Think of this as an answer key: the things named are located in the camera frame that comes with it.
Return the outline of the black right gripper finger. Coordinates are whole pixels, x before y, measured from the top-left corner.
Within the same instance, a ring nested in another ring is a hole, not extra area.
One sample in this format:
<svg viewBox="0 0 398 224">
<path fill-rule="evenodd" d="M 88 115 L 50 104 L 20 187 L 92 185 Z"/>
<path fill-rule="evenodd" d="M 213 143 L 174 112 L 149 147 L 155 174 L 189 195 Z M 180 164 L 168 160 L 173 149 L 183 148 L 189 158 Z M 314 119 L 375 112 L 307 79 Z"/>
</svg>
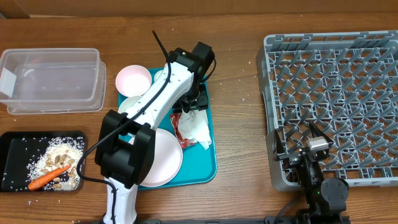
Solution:
<svg viewBox="0 0 398 224">
<path fill-rule="evenodd" d="M 284 147 L 282 145 L 282 141 L 280 139 L 278 131 L 274 130 L 274 149 L 273 149 L 274 157 L 273 160 L 279 161 L 281 156 L 285 155 Z"/>
<path fill-rule="evenodd" d="M 333 145 L 333 140 L 321 131 L 313 122 L 309 122 L 309 128 L 313 138 L 324 137 L 329 146 Z"/>
</svg>

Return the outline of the white napkin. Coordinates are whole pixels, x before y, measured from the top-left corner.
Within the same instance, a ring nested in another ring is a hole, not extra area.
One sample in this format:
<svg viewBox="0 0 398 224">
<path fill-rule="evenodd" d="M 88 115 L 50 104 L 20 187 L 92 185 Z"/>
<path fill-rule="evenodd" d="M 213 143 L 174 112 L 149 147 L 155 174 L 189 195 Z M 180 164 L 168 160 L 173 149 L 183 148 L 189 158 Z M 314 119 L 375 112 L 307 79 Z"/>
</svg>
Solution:
<svg viewBox="0 0 398 224">
<path fill-rule="evenodd" d="M 199 143 L 205 150 L 212 144 L 206 110 L 183 112 L 178 121 L 178 131 L 183 139 Z"/>
</svg>

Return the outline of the green-white bowl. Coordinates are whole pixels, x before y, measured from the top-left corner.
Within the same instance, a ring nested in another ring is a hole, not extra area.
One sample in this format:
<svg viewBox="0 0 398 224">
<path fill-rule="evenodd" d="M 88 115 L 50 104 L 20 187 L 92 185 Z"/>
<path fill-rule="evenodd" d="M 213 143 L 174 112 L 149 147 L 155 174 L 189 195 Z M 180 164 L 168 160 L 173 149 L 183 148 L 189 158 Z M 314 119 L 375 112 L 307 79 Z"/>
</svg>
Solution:
<svg viewBox="0 0 398 224">
<path fill-rule="evenodd" d="M 134 105 L 140 99 L 141 99 L 141 96 L 132 96 L 132 97 L 126 98 L 125 100 L 122 100 L 122 102 L 118 108 L 118 113 L 120 113 L 120 114 L 124 113 L 128 108 L 130 108 L 132 105 Z"/>
</svg>

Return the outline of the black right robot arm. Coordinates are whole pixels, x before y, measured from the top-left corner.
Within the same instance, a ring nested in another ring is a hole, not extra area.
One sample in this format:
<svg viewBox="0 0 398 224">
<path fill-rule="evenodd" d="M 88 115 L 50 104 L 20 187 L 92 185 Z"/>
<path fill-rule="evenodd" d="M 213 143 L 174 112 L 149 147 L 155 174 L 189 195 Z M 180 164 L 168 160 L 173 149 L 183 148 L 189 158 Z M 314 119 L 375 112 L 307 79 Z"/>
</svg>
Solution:
<svg viewBox="0 0 398 224">
<path fill-rule="evenodd" d="M 284 168 L 293 169 L 298 176 L 307 208 L 300 209 L 294 216 L 283 213 L 299 198 L 291 200 L 272 218 L 274 223 L 349 223 L 349 217 L 341 213 L 346 210 L 349 184 L 337 177 L 325 178 L 319 162 L 329 158 L 333 140 L 315 124 L 309 124 L 312 137 L 305 147 L 285 152 L 279 133 L 274 131 L 274 160 L 282 161 Z"/>
</svg>

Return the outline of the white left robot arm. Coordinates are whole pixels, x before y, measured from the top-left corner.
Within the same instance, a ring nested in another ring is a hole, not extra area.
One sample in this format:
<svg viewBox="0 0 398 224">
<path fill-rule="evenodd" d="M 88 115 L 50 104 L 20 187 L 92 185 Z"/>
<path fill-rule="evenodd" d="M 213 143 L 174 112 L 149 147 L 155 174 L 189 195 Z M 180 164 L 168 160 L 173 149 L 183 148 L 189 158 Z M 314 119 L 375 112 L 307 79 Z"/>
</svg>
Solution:
<svg viewBox="0 0 398 224">
<path fill-rule="evenodd" d="M 209 108 L 205 82 L 215 53 L 198 42 L 192 51 L 165 54 L 159 79 L 125 112 L 103 118 L 95 163 L 108 187 L 107 211 L 101 223 L 135 223 L 137 188 L 154 167 L 156 130 L 169 111 L 199 112 Z"/>
</svg>

